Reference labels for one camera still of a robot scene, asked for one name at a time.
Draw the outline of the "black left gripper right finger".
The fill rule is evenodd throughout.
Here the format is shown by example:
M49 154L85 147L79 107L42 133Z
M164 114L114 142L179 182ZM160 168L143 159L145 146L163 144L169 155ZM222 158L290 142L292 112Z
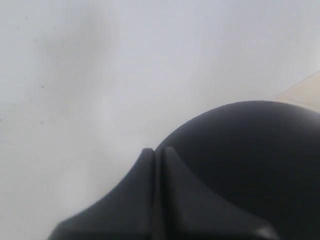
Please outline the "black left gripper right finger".
M171 240L278 240L265 167L220 146L160 146L160 193Z

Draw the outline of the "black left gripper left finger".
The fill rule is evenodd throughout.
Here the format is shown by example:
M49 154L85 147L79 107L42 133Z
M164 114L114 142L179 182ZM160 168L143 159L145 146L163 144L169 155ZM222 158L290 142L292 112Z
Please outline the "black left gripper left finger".
M59 223L51 240L150 240L155 153L145 148L127 175L102 199Z

